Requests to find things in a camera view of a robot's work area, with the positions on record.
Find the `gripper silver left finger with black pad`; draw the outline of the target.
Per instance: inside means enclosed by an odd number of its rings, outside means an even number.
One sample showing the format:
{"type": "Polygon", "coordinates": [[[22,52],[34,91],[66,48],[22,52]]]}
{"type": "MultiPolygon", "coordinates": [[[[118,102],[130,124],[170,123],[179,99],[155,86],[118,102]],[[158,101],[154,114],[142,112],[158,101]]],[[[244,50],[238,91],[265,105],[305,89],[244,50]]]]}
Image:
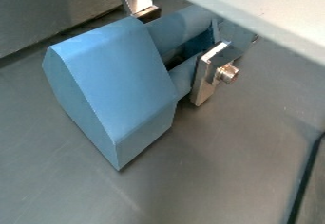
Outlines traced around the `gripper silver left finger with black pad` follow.
{"type": "Polygon", "coordinates": [[[153,0],[122,0],[122,3],[127,14],[143,23],[149,23],[162,16],[162,9],[153,0]]]}

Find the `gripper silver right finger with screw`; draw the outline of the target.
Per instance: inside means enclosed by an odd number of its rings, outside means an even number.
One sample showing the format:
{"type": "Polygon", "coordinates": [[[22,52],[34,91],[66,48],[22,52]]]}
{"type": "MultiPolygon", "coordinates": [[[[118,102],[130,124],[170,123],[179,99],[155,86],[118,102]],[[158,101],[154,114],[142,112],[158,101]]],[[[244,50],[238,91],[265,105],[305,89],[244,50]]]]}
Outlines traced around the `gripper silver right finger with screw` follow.
{"type": "Polygon", "coordinates": [[[199,106],[213,95],[217,85],[232,84],[238,77],[237,60],[248,51],[256,33],[229,21],[213,22],[214,44],[198,57],[190,101],[199,106]]]}

